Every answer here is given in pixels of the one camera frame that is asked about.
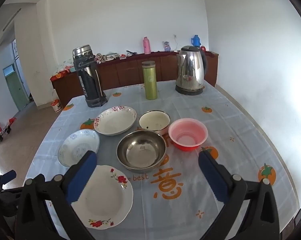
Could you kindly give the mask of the red flower white plate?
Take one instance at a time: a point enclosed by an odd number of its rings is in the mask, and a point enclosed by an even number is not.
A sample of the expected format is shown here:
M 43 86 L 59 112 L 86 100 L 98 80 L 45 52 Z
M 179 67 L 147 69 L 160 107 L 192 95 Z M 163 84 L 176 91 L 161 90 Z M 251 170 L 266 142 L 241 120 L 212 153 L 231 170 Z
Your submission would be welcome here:
M 123 172 L 98 165 L 72 208 L 87 228 L 105 230 L 124 221 L 133 196 L 133 187 Z

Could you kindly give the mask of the red plastic bowl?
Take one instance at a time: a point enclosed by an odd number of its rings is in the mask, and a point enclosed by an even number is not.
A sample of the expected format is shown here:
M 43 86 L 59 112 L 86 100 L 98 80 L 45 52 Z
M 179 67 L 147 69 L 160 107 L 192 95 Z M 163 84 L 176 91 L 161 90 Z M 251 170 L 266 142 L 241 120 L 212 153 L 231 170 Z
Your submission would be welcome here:
M 199 148 L 208 138 L 206 126 L 192 118 L 181 118 L 169 127 L 169 137 L 174 146 L 182 151 L 190 152 Z

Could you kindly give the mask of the pink flower white plate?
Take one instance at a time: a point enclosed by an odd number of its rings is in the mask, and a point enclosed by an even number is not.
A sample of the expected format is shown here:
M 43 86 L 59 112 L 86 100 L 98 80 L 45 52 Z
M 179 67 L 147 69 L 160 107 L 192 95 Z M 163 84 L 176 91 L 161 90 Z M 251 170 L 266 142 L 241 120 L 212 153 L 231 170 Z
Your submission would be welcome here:
M 136 110 L 128 106 L 111 107 L 103 111 L 93 123 L 99 134 L 112 136 L 129 130 L 137 118 Z

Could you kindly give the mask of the stainless steel bowl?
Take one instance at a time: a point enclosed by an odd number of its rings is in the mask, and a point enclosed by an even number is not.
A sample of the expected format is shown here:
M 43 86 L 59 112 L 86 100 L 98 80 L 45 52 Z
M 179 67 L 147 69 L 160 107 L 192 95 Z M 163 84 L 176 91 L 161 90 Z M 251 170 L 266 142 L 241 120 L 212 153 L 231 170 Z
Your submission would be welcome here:
M 156 132 L 140 129 L 118 143 L 118 161 L 134 173 L 147 173 L 160 166 L 166 156 L 165 139 Z

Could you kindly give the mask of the cream enamel bowl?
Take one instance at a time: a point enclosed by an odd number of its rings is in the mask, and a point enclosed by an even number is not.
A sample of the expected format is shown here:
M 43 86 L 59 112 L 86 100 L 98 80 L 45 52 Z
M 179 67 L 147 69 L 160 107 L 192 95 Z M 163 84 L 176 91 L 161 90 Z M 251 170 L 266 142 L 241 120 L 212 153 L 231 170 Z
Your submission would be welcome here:
M 153 110 L 142 114 L 138 123 L 142 129 L 154 131 L 159 135 L 165 135 L 168 133 L 171 119 L 166 112 Z

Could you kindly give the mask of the blue pattern white plate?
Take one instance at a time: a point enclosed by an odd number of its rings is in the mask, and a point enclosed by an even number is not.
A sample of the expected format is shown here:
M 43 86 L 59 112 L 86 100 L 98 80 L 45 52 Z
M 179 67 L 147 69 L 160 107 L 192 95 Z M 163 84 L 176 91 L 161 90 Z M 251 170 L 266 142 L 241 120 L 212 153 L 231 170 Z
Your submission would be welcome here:
M 58 160 L 64 167 L 77 164 L 87 151 L 97 153 L 100 139 L 92 129 L 81 129 L 69 135 L 58 150 Z

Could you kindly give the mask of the persimmon print tablecloth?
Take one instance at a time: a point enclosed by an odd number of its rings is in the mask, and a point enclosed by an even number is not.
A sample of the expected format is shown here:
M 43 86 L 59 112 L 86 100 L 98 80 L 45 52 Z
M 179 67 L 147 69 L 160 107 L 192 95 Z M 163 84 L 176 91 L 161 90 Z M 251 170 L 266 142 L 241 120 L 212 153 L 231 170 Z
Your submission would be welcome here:
M 158 83 L 158 98 L 147 100 L 143 85 L 108 89 L 107 104 L 89 108 L 83 96 L 70 101 L 71 108 L 57 117 L 44 137 L 27 172 L 27 178 L 43 174 L 52 179 L 63 174 L 57 157 L 63 141 L 89 118 L 116 106 L 129 106 L 138 115 L 150 110 L 166 112 L 172 121 L 193 118 L 208 128 L 204 147 L 218 163 L 243 179 L 272 183 L 284 228 L 299 204 L 289 176 L 277 154 L 250 120 L 223 94 L 206 85 L 202 94 L 187 96 L 175 90 L 174 81 Z M 91 234 L 96 239 L 199 239 L 218 215 L 223 204 L 215 198 L 198 165 L 197 153 L 178 150 L 169 137 L 164 162 L 154 170 L 138 174 L 127 170 L 116 156 L 122 135 L 100 136 L 98 164 L 125 174 L 133 187 L 134 200 L 125 220 L 103 229 L 99 219 Z

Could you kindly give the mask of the white plastic bucket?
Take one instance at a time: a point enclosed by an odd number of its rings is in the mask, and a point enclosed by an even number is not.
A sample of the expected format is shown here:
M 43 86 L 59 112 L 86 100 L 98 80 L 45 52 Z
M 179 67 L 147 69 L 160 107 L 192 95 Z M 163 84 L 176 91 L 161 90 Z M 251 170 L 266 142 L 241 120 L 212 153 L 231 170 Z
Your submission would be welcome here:
M 59 112 L 61 110 L 61 104 L 59 99 L 55 99 L 52 103 L 51 106 L 55 112 Z

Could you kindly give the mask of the red child tricycle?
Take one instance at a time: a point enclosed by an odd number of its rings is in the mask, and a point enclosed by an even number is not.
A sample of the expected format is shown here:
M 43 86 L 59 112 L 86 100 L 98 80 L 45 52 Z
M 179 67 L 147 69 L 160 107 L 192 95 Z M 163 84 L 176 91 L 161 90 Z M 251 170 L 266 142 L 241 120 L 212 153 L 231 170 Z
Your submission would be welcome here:
M 3 141 L 4 137 L 11 132 L 12 130 L 11 126 L 15 120 L 16 117 L 13 117 L 8 120 L 8 123 L 5 126 L 0 125 L 0 143 Z

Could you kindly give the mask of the brown wooden sideboard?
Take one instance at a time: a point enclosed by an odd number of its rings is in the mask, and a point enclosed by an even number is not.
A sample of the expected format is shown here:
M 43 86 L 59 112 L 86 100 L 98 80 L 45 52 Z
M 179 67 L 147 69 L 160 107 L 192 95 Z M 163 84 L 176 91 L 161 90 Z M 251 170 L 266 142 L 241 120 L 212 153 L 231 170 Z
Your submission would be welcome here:
M 137 85 L 144 83 L 142 62 L 154 61 L 157 81 L 175 80 L 178 76 L 178 61 L 176 52 L 152 52 L 148 55 L 137 54 L 127 57 L 124 60 L 115 59 L 98 65 L 99 80 L 102 90 Z M 89 95 L 91 98 L 87 102 L 89 107 L 99 106 L 99 101 L 95 87 L 84 88 L 84 79 L 76 72 L 69 73 L 63 70 L 59 74 L 51 77 L 51 83 L 55 89 L 61 105 L 68 108 L 71 99 L 82 95 L 85 99 Z

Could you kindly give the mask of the green door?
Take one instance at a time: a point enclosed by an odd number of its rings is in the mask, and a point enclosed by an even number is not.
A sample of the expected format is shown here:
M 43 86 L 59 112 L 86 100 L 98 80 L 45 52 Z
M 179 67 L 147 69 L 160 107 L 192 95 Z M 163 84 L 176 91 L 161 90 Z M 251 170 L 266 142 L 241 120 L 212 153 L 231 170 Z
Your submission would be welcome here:
M 23 110 L 29 104 L 29 98 L 20 80 L 18 70 L 14 64 L 11 64 L 3 69 L 3 74 L 17 109 L 19 111 Z

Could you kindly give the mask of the stainless electric kettle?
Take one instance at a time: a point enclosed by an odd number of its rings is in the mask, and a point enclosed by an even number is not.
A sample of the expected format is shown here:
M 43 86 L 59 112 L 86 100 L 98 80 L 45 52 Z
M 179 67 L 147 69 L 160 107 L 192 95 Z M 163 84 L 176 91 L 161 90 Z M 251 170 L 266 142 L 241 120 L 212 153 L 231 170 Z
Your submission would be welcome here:
M 199 95 L 204 89 L 204 77 L 208 70 L 205 53 L 194 46 L 184 46 L 177 55 L 178 76 L 176 91 L 184 95 Z

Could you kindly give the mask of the large black thermos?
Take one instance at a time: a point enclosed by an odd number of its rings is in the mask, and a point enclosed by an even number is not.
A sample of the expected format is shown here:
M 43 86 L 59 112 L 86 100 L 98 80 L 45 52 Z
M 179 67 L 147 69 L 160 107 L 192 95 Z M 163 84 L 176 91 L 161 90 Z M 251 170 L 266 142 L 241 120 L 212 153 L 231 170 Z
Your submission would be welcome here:
M 72 50 L 73 64 L 89 107 L 101 107 L 108 102 L 102 89 L 98 64 L 91 46 L 86 44 Z

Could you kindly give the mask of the green thermos bottle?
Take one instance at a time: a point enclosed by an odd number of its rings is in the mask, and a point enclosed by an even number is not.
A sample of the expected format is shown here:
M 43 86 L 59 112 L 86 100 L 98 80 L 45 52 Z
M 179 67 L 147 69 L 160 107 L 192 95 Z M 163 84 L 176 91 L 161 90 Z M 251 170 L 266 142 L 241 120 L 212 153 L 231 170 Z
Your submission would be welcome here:
M 158 97 L 155 62 L 143 61 L 142 70 L 146 99 L 155 100 Z

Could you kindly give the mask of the blue thermos flask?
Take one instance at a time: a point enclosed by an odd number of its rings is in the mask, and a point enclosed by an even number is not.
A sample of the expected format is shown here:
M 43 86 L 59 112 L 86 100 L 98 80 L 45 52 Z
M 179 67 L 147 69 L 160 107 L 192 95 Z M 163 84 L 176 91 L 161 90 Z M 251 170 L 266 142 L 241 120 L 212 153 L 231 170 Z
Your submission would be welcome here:
M 194 47 L 199 48 L 201 46 L 201 40 L 198 35 L 194 35 L 193 38 L 191 38 L 191 43 Z

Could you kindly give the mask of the small decorated jar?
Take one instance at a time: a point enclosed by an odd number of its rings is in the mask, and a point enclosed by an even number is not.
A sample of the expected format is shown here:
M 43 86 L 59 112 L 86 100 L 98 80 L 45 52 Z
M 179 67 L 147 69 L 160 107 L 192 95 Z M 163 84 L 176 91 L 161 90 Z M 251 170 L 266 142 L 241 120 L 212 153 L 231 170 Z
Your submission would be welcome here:
M 171 46 L 168 41 L 163 41 L 164 51 L 171 51 Z

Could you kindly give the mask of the pink thermos flask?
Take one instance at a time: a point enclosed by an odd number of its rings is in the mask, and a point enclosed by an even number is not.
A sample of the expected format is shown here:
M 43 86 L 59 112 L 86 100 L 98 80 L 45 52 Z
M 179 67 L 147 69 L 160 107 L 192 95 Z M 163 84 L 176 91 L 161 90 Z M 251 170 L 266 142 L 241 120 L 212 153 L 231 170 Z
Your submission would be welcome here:
M 151 53 L 151 46 L 150 46 L 149 39 L 147 37 L 143 38 L 143 48 L 144 48 L 145 55 L 148 55 Z

